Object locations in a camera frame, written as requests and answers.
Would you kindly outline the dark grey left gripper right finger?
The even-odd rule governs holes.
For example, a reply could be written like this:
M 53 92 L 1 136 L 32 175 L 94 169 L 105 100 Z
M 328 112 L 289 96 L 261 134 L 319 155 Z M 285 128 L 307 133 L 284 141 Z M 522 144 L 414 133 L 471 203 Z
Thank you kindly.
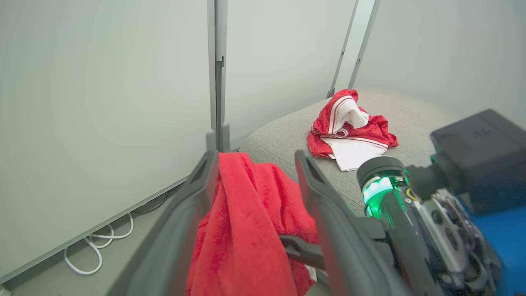
M 295 152 L 301 196 L 313 217 L 334 296 L 409 296 L 383 224 L 357 217 L 304 150 Z

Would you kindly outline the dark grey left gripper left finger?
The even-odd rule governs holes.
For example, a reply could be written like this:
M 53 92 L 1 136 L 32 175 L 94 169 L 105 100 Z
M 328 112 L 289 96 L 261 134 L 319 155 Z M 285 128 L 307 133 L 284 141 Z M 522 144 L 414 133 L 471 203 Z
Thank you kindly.
M 147 234 L 109 296 L 183 296 L 201 219 L 215 194 L 219 154 L 208 150 Z

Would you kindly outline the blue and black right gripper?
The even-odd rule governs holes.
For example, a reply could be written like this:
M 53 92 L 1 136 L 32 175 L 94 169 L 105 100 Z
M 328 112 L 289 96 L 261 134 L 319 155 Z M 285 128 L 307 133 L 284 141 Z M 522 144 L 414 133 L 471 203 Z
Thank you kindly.
M 357 170 L 367 217 L 386 230 L 419 296 L 524 296 L 525 180 L 432 156 L 426 167 L 375 157 Z

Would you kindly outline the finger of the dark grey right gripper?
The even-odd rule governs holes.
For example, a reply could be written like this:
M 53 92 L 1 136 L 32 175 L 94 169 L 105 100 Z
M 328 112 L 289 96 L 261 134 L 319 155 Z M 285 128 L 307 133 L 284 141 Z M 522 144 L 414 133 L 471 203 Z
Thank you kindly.
M 301 264 L 325 270 L 323 251 L 319 244 L 311 244 L 296 236 L 281 235 L 287 256 Z

